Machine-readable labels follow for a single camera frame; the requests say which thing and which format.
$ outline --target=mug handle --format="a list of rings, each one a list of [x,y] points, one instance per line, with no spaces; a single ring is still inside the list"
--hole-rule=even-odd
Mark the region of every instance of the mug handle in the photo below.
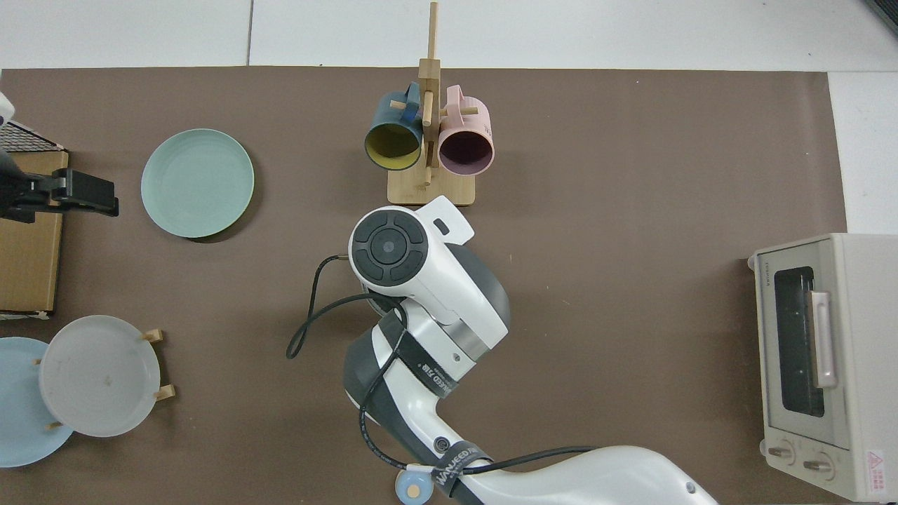
[[[462,117],[462,87],[456,84],[446,88],[446,119],[450,128],[464,126]]]
[[[421,108],[421,86],[412,81],[409,89],[405,90],[405,110],[402,111],[402,121],[411,123],[418,115]]]

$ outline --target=pink mug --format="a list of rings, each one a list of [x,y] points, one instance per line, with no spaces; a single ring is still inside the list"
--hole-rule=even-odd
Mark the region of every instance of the pink mug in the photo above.
[[[476,107],[476,114],[462,109]],[[440,166],[458,175],[477,175],[493,163],[493,130],[487,106],[476,98],[462,96],[462,87],[446,89],[446,116],[440,120],[437,143]]]

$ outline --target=warning label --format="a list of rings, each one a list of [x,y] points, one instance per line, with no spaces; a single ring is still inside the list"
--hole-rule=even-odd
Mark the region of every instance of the warning label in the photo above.
[[[867,451],[867,490],[871,494],[884,494],[885,489],[885,455],[883,451]]]

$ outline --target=oven knob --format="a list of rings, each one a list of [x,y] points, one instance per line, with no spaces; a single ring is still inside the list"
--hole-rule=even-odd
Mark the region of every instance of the oven knob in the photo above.
[[[812,472],[826,475],[826,480],[831,481],[835,478],[836,472],[832,465],[832,459],[824,452],[818,452],[814,461],[805,461],[805,468]]]
[[[767,454],[785,459],[787,465],[795,464],[795,449],[788,440],[780,440],[776,447],[768,447]]]

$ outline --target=black cable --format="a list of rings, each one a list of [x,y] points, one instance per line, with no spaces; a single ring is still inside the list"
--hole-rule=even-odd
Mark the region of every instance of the black cable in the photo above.
[[[374,443],[373,440],[371,440],[371,435],[368,434],[368,427],[365,421],[365,416],[368,412],[368,402],[370,402],[371,397],[374,396],[374,390],[377,389],[377,386],[382,383],[383,375],[386,374],[387,370],[390,368],[390,365],[392,365],[392,362],[398,356],[397,349],[399,348],[399,343],[402,341],[403,336],[405,336],[405,332],[403,332],[402,336],[400,336],[400,338],[396,341],[396,345],[393,346],[390,357],[387,358],[386,362],[383,363],[383,366],[377,372],[377,376],[374,377],[374,380],[368,387],[368,391],[365,393],[365,397],[358,405],[358,429],[362,432],[362,439],[365,441],[365,444],[368,445],[368,448],[371,449],[371,452],[373,452],[375,456],[381,458],[381,460],[383,460],[387,465],[394,466],[396,468],[399,468],[400,470],[405,470],[409,466],[409,464],[402,463],[400,460],[386,454]]]
[[[406,324],[409,323],[409,316],[406,314],[405,309],[397,304],[395,301],[387,297],[386,295],[381,295],[380,293],[362,293],[361,295],[353,295],[351,297],[345,297],[333,302],[325,306],[323,309],[309,316],[308,319],[296,330],[296,333],[293,334],[293,338],[290,339],[289,345],[286,346],[286,358],[293,359],[296,355],[299,354],[299,351],[303,348],[303,344],[305,343],[305,335],[309,331],[309,327],[312,326],[312,323],[318,320],[319,317],[327,314],[331,310],[348,304],[350,302],[355,302],[357,300],[380,300],[384,303],[390,304],[394,308],[400,311],[400,320],[402,322],[402,327],[405,328]]]
[[[476,475],[483,474],[485,472],[492,472],[493,470],[499,470],[501,468],[508,468],[509,466],[515,465],[523,465],[524,463],[530,463],[531,461],[536,461],[537,459],[543,459],[544,457],[551,456],[560,456],[563,454],[577,454],[589,452],[591,450],[597,449],[598,447],[589,447],[589,446],[573,446],[573,447],[558,447],[554,449],[548,449],[540,452],[534,452],[528,454],[526,456],[518,456],[513,457],[511,459],[507,459],[505,461],[499,461],[498,463],[491,463],[489,465],[484,466],[472,466],[469,468],[465,468],[462,473],[465,475]]]
[[[324,261],[318,265],[318,269],[315,271],[315,278],[312,280],[312,294],[309,296],[309,313],[305,315],[306,317],[312,317],[312,310],[315,308],[315,297],[318,296],[318,278],[321,276],[321,271],[324,270],[324,265],[331,261],[348,259],[349,256],[347,254],[334,254],[324,258]]]

